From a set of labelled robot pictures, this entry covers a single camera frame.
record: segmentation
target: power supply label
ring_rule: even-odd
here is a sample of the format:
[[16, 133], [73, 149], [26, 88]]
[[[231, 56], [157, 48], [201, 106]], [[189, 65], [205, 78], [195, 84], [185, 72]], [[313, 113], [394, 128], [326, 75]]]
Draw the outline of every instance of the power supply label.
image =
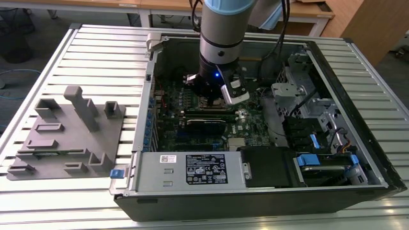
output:
[[186, 155], [187, 184], [226, 184], [227, 171], [223, 154]]

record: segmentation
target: blue cable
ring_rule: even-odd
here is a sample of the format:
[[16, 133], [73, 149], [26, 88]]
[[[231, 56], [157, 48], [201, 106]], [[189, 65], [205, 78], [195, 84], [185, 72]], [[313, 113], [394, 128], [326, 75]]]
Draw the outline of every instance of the blue cable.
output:
[[34, 69], [10, 69], [8, 71], [1, 72], [0, 75], [4, 74], [4, 73], [14, 72], [14, 71], [28, 71], [28, 72], [30, 71], [30, 72], [36, 72], [36, 73], [41, 74], [41, 72], [34, 70]]
[[[4, 73], [14, 72], [14, 71], [29, 71], [29, 72], [36, 72], [37, 74], [41, 74], [41, 72], [34, 70], [34, 69], [12, 69], [12, 70], [1, 72], [0, 75], [2, 75]], [[4, 97], [4, 96], [0, 96], [0, 98], [17, 100], [17, 99], [24, 99], [25, 97]]]
[[4, 97], [4, 96], [0, 96], [0, 98], [18, 100], [18, 99], [24, 99], [25, 97]]

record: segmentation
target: aluminum workbench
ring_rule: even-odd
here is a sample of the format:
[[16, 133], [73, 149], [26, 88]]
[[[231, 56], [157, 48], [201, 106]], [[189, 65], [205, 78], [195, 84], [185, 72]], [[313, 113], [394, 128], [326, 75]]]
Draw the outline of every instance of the aluminum workbench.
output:
[[[381, 201], [363, 202], [333, 213], [202, 221], [133, 222], [109, 194], [110, 178], [9, 181], [8, 166], [36, 120], [40, 98], [57, 103], [66, 85], [79, 85], [94, 104], [126, 106], [115, 164], [129, 164], [139, 94], [147, 63], [150, 32], [193, 34], [189, 30], [82, 25], [69, 29], [42, 74], [0, 139], [0, 229], [389, 229], [409, 226], [409, 191]], [[275, 39], [271, 34], [246, 37]], [[287, 36], [305, 40], [305, 37]], [[353, 43], [313, 38], [379, 145], [409, 185], [409, 111]], [[125, 187], [125, 179], [114, 184]]]

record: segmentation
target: blue tab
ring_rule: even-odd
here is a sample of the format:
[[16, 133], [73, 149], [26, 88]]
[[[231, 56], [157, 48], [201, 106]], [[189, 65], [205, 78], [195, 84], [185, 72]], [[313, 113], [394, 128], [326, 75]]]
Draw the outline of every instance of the blue tab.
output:
[[350, 159], [351, 159], [351, 163], [353, 164], [358, 164], [359, 163], [357, 155], [350, 155]]
[[298, 166], [303, 166], [305, 162], [301, 157], [297, 157]]
[[321, 165], [315, 154], [301, 154], [297, 157], [298, 166]]
[[314, 136], [314, 134], [310, 134], [309, 137], [310, 137], [311, 140], [313, 140], [314, 148], [315, 148], [315, 149], [321, 148], [321, 147], [319, 147], [319, 144], [318, 144], [318, 141], [317, 141], [317, 137]]
[[125, 170], [111, 169], [109, 173], [110, 179], [122, 179], [125, 177]]

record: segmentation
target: motherboard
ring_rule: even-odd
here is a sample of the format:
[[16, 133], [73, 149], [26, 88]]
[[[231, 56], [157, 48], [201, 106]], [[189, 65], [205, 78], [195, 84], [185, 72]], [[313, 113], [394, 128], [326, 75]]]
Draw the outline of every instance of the motherboard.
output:
[[261, 92], [227, 106], [207, 104], [182, 82], [155, 84], [158, 151], [235, 151], [237, 147], [270, 145], [259, 104]]

